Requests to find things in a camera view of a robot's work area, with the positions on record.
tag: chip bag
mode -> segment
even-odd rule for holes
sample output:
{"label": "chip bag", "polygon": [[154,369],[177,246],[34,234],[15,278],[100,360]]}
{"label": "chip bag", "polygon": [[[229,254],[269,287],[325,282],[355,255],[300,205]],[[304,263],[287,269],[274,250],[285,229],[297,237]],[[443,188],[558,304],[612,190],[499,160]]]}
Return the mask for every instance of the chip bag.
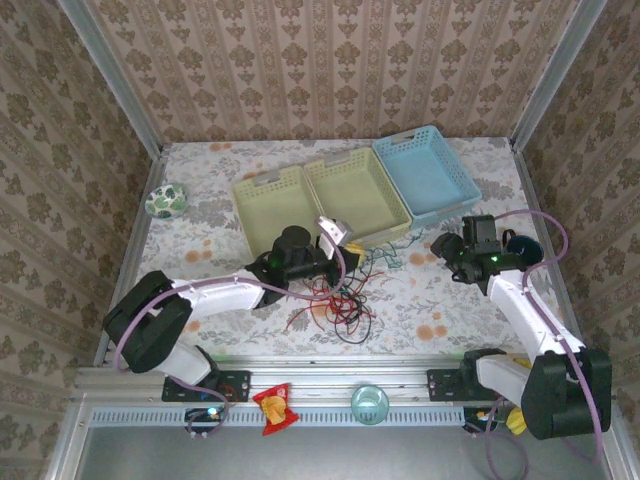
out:
{"label": "chip bag", "polygon": [[253,397],[253,401],[260,405],[260,408],[267,417],[267,425],[262,431],[262,435],[284,430],[293,422],[298,420],[298,415],[293,413],[289,407],[289,384],[276,385],[269,390],[259,393]]}

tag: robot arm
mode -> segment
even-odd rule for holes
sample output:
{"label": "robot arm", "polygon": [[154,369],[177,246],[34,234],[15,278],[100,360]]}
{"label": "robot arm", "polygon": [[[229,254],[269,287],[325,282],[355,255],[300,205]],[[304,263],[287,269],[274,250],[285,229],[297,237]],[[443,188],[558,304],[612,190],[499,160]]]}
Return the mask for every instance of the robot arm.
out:
{"label": "robot arm", "polygon": [[[211,387],[215,383],[215,363],[200,348],[179,340],[188,319],[197,319],[230,310],[262,308],[282,298],[264,285],[287,290],[291,281],[325,275],[330,284],[340,277],[335,259],[334,244],[345,260],[346,273],[353,271],[359,255],[350,253],[345,244],[351,231],[348,226],[321,217],[322,234],[316,245],[310,233],[302,227],[284,229],[269,252],[260,255],[245,268],[226,275],[229,281],[215,281],[211,285],[188,288],[161,301],[155,310],[146,314],[135,328],[122,350],[131,371],[144,373],[159,371],[178,378],[189,385]],[[252,283],[241,282],[249,279]],[[109,337],[119,343],[132,319],[155,297],[178,287],[192,284],[188,280],[170,280],[162,272],[145,275],[131,291],[109,312],[103,326]]]}
{"label": "robot arm", "polygon": [[600,351],[585,348],[543,303],[533,287],[533,300],[550,323],[532,306],[522,284],[527,265],[523,257],[503,253],[490,215],[463,217],[463,237],[441,235],[432,252],[446,261],[455,282],[476,284],[505,314],[522,341],[531,368],[500,350],[467,352],[458,381],[468,391],[495,391],[522,408],[531,433],[538,439],[593,432],[588,406],[562,337],[575,354],[598,409],[602,430],[611,419],[611,362]]}

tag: patterned wallpaper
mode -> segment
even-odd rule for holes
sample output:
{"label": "patterned wallpaper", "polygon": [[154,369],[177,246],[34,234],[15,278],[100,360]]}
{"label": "patterned wallpaper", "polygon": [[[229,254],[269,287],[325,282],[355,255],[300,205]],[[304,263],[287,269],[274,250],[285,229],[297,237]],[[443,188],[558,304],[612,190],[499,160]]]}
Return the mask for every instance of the patterned wallpaper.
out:
{"label": "patterned wallpaper", "polygon": [[524,154],[569,229],[573,307],[611,355],[640,452],[640,2],[609,1]]}
{"label": "patterned wallpaper", "polygon": [[165,142],[506,136],[577,0],[87,0]]}
{"label": "patterned wallpaper", "polygon": [[148,158],[53,1],[0,0],[0,477],[46,467]]}

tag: plastic basket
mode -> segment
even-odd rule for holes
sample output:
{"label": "plastic basket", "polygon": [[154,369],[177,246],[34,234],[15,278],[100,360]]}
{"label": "plastic basket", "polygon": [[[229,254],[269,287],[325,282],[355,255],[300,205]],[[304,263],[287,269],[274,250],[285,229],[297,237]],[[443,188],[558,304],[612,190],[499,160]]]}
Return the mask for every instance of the plastic basket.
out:
{"label": "plastic basket", "polygon": [[436,127],[375,140],[373,149],[413,218],[412,229],[464,214],[482,198]]}
{"label": "plastic basket", "polygon": [[302,167],[293,166],[242,180],[233,186],[240,223],[254,257],[268,252],[282,230],[300,225],[319,234],[322,215]]}
{"label": "plastic basket", "polygon": [[304,171],[329,218],[347,223],[364,248],[409,231],[411,216],[371,148],[310,162]]}

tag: blue basket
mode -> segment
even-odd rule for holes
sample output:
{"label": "blue basket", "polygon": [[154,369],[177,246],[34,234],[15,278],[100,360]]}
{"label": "blue basket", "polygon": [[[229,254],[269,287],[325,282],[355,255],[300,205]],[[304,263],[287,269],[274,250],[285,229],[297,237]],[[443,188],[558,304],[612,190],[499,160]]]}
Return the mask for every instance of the blue basket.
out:
{"label": "blue basket", "polygon": [[375,140],[373,149],[413,218],[412,229],[462,215],[482,198],[436,127]]}

